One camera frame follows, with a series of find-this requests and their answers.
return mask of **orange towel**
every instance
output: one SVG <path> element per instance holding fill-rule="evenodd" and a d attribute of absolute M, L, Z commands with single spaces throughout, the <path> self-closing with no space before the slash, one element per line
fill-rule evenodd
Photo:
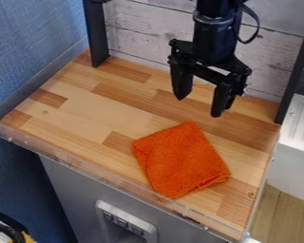
<path fill-rule="evenodd" d="M 133 143 L 153 189 L 178 197 L 226 181 L 230 171 L 195 122 L 187 122 Z"/>

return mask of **wooden surface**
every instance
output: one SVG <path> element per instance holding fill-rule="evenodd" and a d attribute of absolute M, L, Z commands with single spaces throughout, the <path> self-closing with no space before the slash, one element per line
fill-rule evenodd
<path fill-rule="evenodd" d="M 189 0 L 112 0 L 106 3 L 105 18 L 113 55 L 168 69 L 169 41 L 174 38 L 191 41 L 193 38 L 192 13 L 186 10 L 188 6 L 185 7 L 183 1 L 189 4 Z M 255 5 L 254 10 L 259 15 L 266 15 L 261 18 L 264 28 L 258 38 L 250 45 L 237 45 L 237 56 L 253 70 L 253 75 L 248 78 L 248 94 L 279 102 L 290 79 L 302 38 L 283 29 L 272 30 L 265 23 L 275 19 L 275 24 L 294 28 L 301 25 L 302 28 L 297 29 L 304 29 L 304 20 L 301 23 L 292 21 L 297 16 L 304 17 L 304 10 L 294 17 L 282 13 L 286 9 L 303 9 L 304 0 L 302 3 L 297 0 L 250 0 L 248 4 Z M 247 39 L 254 31 L 255 27 L 243 25 L 241 38 Z"/>
<path fill-rule="evenodd" d="M 98 165 L 150 189 L 132 154 L 132 141 L 182 122 L 195 121 L 228 165 L 232 178 L 181 197 L 177 202 L 232 227 L 225 228 L 198 214 L 190 215 L 214 231 L 239 239 L 238 232 L 246 229 L 276 142 L 279 127 L 272 120 L 277 104 L 239 98 L 221 118 L 212 119 L 209 115 L 212 95 L 212 87 L 196 83 L 193 93 L 178 102 L 171 92 L 167 72 L 113 57 L 93 68 L 85 52 L 1 123 L 53 145 L 28 144 L 35 150 L 68 159 L 78 169 L 101 176 L 101 171 L 91 166 Z M 8 129 L 1 132 L 23 142 L 16 132 Z M 90 163 L 81 163 L 60 150 Z M 137 192 L 128 183 L 123 187 Z M 140 194 L 149 196 L 144 191 Z M 176 204 L 163 204 L 181 210 Z"/>
<path fill-rule="evenodd" d="M 251 235 L 261 243 L 304 243 L 304 201 L 265 186 Z"/>
<path fill-rule="evenodd" d="M 168 9 L 192 13 L 196 0 L 130 0 Z M 246 2 L 260 18 L 261 27 L 294 35 L 304 35 L 304 0 L 250 0 Z M 254 26 L 255 20 L 244 14 L 244 24 Z"/>

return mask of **blue fabric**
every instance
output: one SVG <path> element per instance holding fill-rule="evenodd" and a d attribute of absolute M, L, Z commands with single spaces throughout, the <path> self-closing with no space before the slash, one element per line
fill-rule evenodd
<path fill-rule="evenodd" d="M 0 102 L 85 35 L 81 0 L 0 0 Z M 1 139 L 0 212 L 38 242 L 74 241 L 40 160 Z"/>

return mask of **wooden tabletop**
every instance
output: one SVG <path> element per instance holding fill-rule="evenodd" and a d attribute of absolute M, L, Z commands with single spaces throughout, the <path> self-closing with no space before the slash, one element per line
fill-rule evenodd
<path fill-rule="evenodd" d="M 177 202 L 232 227 L 190 215 L 221 234 L 239 239 L 238 232 L 246 230 L 276 143 L 279 127 L 272 120 L 277 104 L 242 97 L 221 118 L 214 119 L 209 115 L 212 95 L 211 86 L 195 83 L 192 94 L 179 102 L 172 94 L 167 72 L 114 57 L 93 68 L 86 51 L 1 123 L 151 189 L 132 154 L 133 140 L 195 121 L 228 165 L 232 178 Z M 20 139 L 11 131 L 1 132 Z M 63 153 L 33 146 L 66 159 Z M 94 166 L 68 160 L 91 174 L 100 173 Z M 171 203 L 163 204 L 178 210 Z"/>

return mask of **floor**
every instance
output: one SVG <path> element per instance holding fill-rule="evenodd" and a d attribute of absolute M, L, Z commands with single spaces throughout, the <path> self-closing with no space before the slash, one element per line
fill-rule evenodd
<path fill-rule="evenodd" d="M 251 233 L 261 243 L 304 243 L 304 201 L 265 186 Z"/>

